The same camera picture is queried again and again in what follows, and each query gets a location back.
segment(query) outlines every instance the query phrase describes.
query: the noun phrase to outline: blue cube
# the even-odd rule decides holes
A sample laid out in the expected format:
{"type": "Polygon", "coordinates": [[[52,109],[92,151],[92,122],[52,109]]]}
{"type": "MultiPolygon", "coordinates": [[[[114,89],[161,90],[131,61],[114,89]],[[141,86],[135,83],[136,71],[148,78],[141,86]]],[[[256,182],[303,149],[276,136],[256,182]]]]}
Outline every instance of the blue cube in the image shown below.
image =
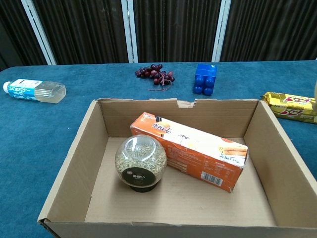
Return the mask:
{"type": "Polygon", "coordinates": [[[217,66],[199,64],[196,69],[194,93],[211,96],[217,75],[217,66]]]}

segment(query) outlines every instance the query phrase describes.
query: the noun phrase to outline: black curtain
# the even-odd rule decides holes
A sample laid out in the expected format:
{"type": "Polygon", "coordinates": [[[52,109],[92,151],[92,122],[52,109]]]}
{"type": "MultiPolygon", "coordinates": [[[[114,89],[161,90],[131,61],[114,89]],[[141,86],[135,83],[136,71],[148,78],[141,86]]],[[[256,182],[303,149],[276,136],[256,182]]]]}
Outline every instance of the black curtain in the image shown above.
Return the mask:
{"type": "Polygon", "coordinates": [[[33,3],[58,64],[128,62],[121,1],[33,3]]]}
{"type": "Polygon", "coordinates": [[[315,60],[317,0],[232,0],[220,61],[315,60]]]}
{"type": "Polygon", "coordinates": [[[139,62],[211,61],[220,0],[135,0],[139,62]]]}
{"type": "Polygon", "coordinates": [[[0,71],[47,64],[21,0],[0,0],[0,71]]]}

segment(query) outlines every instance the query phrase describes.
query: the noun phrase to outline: grape stem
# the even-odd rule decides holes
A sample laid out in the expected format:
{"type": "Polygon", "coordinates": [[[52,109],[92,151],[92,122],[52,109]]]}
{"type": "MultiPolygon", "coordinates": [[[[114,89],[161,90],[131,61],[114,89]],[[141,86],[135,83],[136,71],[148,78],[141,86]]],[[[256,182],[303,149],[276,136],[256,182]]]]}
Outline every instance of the grape stem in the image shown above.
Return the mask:
{"type": "Polygon", "coordinates": [[[173,82],[170,81],[169,79],[165,79],[166,81],[169,81],[169,87],[163,88],[163,86],[165,85],[164,75],[161,72],[159,72],[159,74],[160,74],[159,80],[160,80],[160,83],[162,83],[161,89],[148,89],[149,91],[167,91],[168,89],[171,88],[173,82]]]}

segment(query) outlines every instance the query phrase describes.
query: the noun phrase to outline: white bottle cap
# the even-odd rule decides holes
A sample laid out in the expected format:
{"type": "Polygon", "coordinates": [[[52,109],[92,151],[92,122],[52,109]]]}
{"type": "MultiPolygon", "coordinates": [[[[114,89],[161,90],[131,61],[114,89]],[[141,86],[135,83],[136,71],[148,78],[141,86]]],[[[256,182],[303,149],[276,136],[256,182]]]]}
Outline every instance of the white bottle cap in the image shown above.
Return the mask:
{"type": "Polygon", "coordinates": [[[8,85],[9,85],[10,83],[12,83],[12,82],[8,81],[8,82],[5,82],[5,83],[3,84],[3,90],[4,90],[6,93],[9,93],[9,92],[8,92],[8,85]]]}

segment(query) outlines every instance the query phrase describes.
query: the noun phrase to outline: cardboard box wall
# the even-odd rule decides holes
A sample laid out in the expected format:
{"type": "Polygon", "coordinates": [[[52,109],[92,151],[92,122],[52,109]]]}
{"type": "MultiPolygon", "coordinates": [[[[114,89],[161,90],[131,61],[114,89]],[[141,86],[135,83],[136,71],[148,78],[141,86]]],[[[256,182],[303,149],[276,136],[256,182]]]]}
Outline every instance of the cardboard box wall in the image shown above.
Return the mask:
{"type": "Polygon", "coordinates": [[[38,218],[56,237],[317,237],[317,183],[269,107],[257,100],[93,101],[38,218]],[[147,194],[114,170],[143,111],[249,146],[235,190],[167,168],[147,194]]]}

